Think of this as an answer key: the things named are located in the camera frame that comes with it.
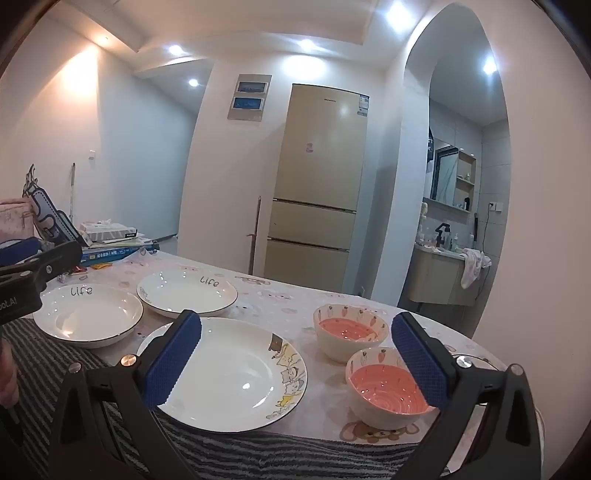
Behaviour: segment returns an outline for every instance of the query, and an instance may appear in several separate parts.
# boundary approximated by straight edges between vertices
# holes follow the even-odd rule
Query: striped cloth
[[[21,399],[16,411],[23,428],[23,451],[42,478],[47,477],[51,419],[67,367],[104,367],[96,355],[58,343],[29,319],[7,324],[20,370]],[[107,404],[113,429],[130,465],[147,473],[115,405]],[[390,479],[416,444],[372,446],[285,436],[264,431],[228,435],[189,431],[158,418],[189,464],[203,479]]]

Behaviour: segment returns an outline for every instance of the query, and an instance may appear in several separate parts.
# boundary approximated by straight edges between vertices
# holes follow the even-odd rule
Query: black faucet
[[[441,244],[443,243],[443,231],[444,230],[441,229],[442,227],[444,227],[444,230],[449,234],[451,234],[451,231],[452,231],[449,223],[445,223],[445,222],[443,222],[441,225],[439,225],[435,229],[435,231],[437,232],[437,239],[435,240],[435,242],[436,242],[435,246],[437,248],[439,248],[441,246]]]

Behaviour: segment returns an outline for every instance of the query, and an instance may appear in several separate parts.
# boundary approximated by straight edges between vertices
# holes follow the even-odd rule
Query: sticker on refrigerator
[[[368,116],[369,97],[367,95],[359,95],[359,110],[357,115]]]

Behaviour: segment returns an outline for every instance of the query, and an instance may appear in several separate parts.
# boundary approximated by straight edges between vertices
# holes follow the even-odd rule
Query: human hand
[[[18,402],[17,365],[12,358],[10,344],[2,339],[0,355],[0,405],[13,407]]]

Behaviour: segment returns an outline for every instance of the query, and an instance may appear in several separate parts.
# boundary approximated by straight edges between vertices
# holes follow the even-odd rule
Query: pink bag
[[[34,214],[29,199],[0,200],[0,245],[35,235]]]

